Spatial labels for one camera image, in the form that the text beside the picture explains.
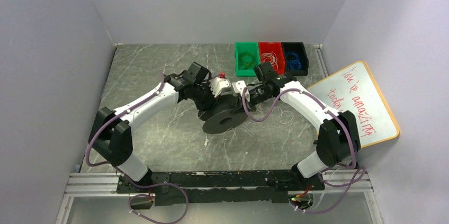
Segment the black cable spool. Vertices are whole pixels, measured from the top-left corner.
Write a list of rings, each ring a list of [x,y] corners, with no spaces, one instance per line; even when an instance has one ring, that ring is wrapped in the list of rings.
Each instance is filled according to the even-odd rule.
[[[218,97],[211,109],[198,111],[197,116],[204,122],[203,132],[213,135],[240,126],[248,118],[241,99],[233,95]]]

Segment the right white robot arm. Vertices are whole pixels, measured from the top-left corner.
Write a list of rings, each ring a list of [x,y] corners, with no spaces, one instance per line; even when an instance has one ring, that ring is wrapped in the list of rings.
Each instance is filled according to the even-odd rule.
[[[235,83],[236,93],[240,95],[243,109],[255,122],[263,122],[268,116],[255,118],[249,108],[273,99],[272,108],[278,101],[291,106],[304,116],[317,130],[316,148],[305,159],[292,167],[301,178],[311,178],[346,158],[352,159],[350,168],[356,166],[356,153],[361,148],[355,115],[351,111],[340,112],[325,104],[310,93],[293,75],[279,75],[272,65],[264,62],[254,69],[259,85],[248,89],[241,82]]]

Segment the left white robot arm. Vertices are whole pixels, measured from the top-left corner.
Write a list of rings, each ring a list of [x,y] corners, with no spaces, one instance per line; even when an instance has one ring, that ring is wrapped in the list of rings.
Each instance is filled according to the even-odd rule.
[[[131,103],[115,109],[99,109],[85,152],[86,165],[109,164],[137,187],[152,185],[152,170],[133,152],[133,133],[162,109],[183,100],[194,101],[201,112],[210,110],[216,100],[210,83],[216,78],[225,78],[225,74],[213,75],[193,62],[180,74],[162,75],[154,89]]]

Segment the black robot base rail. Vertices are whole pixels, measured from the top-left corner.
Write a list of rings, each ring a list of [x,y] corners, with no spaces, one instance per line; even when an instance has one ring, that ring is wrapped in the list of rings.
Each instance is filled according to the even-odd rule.
[[[254,171],[154,172],[149,188],[135,187],[119,178],[118,194],[153,194],[156,206],[189,203],[256,202],[287,203],[306,190],[322,191],[317,175],[303,178],[290,169]]]

